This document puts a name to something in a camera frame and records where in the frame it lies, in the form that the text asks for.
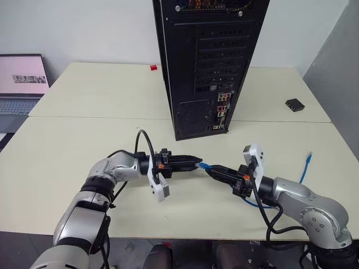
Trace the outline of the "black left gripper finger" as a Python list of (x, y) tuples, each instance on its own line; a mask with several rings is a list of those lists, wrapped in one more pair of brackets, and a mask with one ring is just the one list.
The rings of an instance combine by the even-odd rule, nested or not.
[(191, 155), (172, 155), (171, 164), (197, 164), (201, 163), (202, 159)]
[(185, 171), (193, 171), (198, 167), (196, 164), (173, 164), (171, 165), (172, 172), (185, 172)]

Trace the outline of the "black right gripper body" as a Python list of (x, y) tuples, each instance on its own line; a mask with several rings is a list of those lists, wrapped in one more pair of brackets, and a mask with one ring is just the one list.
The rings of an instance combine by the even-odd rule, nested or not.
[(236, 174), (236, 182), (232, 187), (232, 193), (241, 198), (247, 198), (251, 196), (251, 177), (246, 165), (240, 165)]

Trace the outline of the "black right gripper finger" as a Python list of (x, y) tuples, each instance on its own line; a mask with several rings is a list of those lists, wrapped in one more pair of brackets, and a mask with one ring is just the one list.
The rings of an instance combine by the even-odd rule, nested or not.
[(214, 172), (212, 172), (212, 169), (206, 169), (206, 172), (214, 180), (225, 183), (231, 187), (234, 187), (237, 183), (237, 178), (218, 177)]
[(227, 178), (237, 178), (240, 177), (238, 170), (233, 170), (231, 168), (222, 166), (222, 165), (213, 165), (212, 172), (215, 173), (218, 177), (227, 177)]

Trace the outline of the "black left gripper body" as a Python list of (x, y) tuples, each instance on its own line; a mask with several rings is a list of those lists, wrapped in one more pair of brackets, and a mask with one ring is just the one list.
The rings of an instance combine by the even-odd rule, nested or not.
[(155, 154), (155, 166), (164, 178), (172, 177), (171, 157), (172, 152), (168, 149), (161, 149)]

